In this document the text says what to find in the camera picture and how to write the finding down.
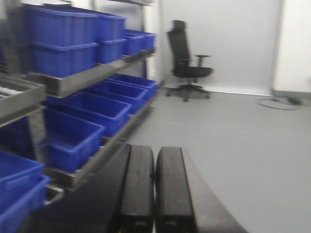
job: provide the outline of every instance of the metal shelf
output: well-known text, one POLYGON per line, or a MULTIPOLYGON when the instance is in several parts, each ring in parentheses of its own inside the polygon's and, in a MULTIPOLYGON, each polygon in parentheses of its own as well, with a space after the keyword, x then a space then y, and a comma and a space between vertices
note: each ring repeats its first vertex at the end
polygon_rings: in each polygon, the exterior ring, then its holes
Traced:
POLYGON ((108 78, 122 69, 151 57, 154 52, 155 49, 145 50, 141 53, 108 64, 99 64, 92 69, 72 74, 64 78, 30 73, 27 76, 27 80, 46 85, 48 95, 64 98, 76 91, 108 78))
POLYGON ((0 126, 25 117, 41 109, 45 100, 45 86, 0 74, 0 86, 8 88, 1 91, 0 126))
POLYGON ((47 184, 45 188, 47 190, 47 200, 45 202, 46 205, 62 199, 65 195, 65 191, 63 189, 55 187, 51 184, 47 184))
POLYGON ((113 157, 113 150, 122 147, 127 134, 146 116, 157 96, 158 93, 146 102, 135 115, 131 115, 129 121, 113 137, 108 138, 105 145, 80 170, 69 173, 56 168, 47 168, 46 173, 54 179, 53 184, 66 190, 74 190, 81 183, 87 181, 90 175, 96 173, 99 167, 113 157))
POLYGON ((144 6, 151 6, 151 4, 153 3, 153 0, 110 0, 110 1, 126 2, 144 6))

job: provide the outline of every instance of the black cable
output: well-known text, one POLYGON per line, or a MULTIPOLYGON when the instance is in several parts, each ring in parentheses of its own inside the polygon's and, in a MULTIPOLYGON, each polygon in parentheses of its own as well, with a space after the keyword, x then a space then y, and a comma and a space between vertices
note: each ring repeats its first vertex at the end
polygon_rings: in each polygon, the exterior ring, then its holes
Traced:
POLYGON ((287 99, 288 103, 291 103, 293 105, 302 105, 302 101, 298 98, 294 97, 285 97, 287 99))
POLYGON ((273 108, 273 109, 278 109, 278 110, 294 111, 294 110, 298 110, 298 109, 299 109, 299 106, 297 106, 297 105, 295 105, 295 104, 285 103, 285 102, 282 102, 282 101, 280 101, 280 100, 277 100, 277 99, 270 99, 270 98, 258 99, 258 100, 256 100, 256 103, 259 104, 259 105, 261 105, 261 106, 267 107, 267 108, 273 108), (266 104, 261 103, 261 102, 264 101, 264 100, 270 100, 270 101, 273 101, 273 102, 278 102, 278 103, 290 105, 290 106, 293 106, 294 108, 276 108, 276 107, 269 106, 269 105, 266 105, 266 104))

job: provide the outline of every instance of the stacked blue bin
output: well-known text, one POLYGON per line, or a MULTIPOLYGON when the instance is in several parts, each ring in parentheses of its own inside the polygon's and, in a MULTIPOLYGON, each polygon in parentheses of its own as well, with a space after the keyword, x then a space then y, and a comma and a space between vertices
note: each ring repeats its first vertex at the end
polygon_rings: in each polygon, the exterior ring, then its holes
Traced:
POLYGON ((124 35, 125 35, 125 38, 127 39, 126 48, 124 49, 125 53, 127 53, 127 50, 130 50, 133 45, 136 47, 138 46, 137 45, 138 42, 136 42, 136 45, 135 45, 135 42, 133 41, 134 36, 140 36, 140 40, 139 40, 139 49, 140 50, 150 50, 150 49, 153 49, 155 47, 156 34, 154 34, 154 33, 125 29, 124 35))
POLYGON ((43 164, 0 151, 0 232, 14 233, 46 199, 43 164))
POLYGON ((131 105, 130 114, 135 114, 145 103, 148 91, 134 86, 104 80, 84 90, 101 97, 117 100, 131 105))
POLYGON ((125 33, 124 39, 126 39, 123 48, 124 55, 134 55, 142 50, 142 42, 144 39, 142 35, 125 33))
POLYGON ((0 146, 28 159, 34 158, 29 124, 26 117, 0 127, 0 146))
POLYGON ((48 98, 45 105, 73 117, 106 128, 104 136, 113 136, 129 119, 131 105, 88 93, 76 93, 63 100, 48 98))
POLYGON ((105 127, 49 108, 44 117, 52 167, 74 172, 99 149, 105 127))
POLYGON ((123 38, 125 17, 76 7, 62 8, 67 11, 96 15, 93 35, 94 41, 98 43, 95 59, 97 63, 105 64, 122 58, 126 41, 123 38))
POLYGON ((94 67, 96 14, 25 5, 35 70, 56 77, 94 67))
POLYGON ((157 83, 154 80, 143 79, 135 76, 124 75, 124 74, 115 74, 111 76, 108 80, 115 82, 126 84, 134 87, 139 87, 146 89, 148 91, 146 95, 146 100, 149 100, 152 96, 156 94, 157 83))

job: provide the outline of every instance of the chair headrest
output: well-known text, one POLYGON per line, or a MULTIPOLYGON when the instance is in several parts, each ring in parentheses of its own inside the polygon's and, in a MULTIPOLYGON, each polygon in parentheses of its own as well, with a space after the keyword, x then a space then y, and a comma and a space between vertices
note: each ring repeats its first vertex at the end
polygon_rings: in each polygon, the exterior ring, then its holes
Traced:
POLYGON ((173 20, 174 28, 172 31, 174 32, 183 32, 186 29, 186 23, 181 20, 173 20))

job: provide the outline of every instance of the shelving rack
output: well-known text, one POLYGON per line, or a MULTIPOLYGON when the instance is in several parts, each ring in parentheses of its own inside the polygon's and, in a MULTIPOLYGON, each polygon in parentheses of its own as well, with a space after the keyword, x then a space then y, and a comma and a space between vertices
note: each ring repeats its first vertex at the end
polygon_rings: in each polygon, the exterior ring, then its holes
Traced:
MULTIPOLYGON (((153 2, 153 0, 113 1, 140 5, 142 13, 143 7, 151 6, 153 2)), ((53 178, 48 190, 52 194, 57 194, 57 199, 63 195, 61 188, 66 190, 76 189, 114 156, 114 151, 122 147, 130 131, 149 113, 157 95, 145 103, 139 112, 132 115, 129 121, 113 137, 105 138, 103 146, 100 147, 98 152, 81 169, 74 173, 48 166, 46 159, 47 148, 44 146, 46 145, 47 135, 42 115, 43 107, 40 105, 41 101, 46 98, 46 94, 64 98, 138 62, 144 62, 153 55, 155 49, 142 50, 136 55, 124 57, 108 64, 97 64, 92 69, 65 78, 33 73, 31 59, 28 59, 31 57, 28 46, 19 46, 20 44, 29 44, 25 36, 27 33, 24 31, 22 16, 23 10, 20 0, 0 0, 0 20, 3 22, 3 31, 5 32, 0 36, 2 36, 4 42, 4 51, 7 58, 6 66, 1 65, 0 71, 8 72, 10 77, 4 74, 6 79, 18 85, 18 90, 21 90, 21 88, 24 90, 23 93, 16 97, 7 98, 4 101, 0 100, 0 109, 8 109, 5 114, 2 111, 0 113, 0 127, 19 118, 28 117, 35 158, 47 164, 45 172, 53 178)))
POLYGON ((104 80, 120 70, 151 57, 154 51, 154 49, 145 50, 134 56, 125 57, 111 63, 97 64, 92 69, 88 69, 64 78, 30 73, 26 79, 46 85, 48 95, 57 98, 64 98, 76 91, 86 88, 87 86, 104 80))

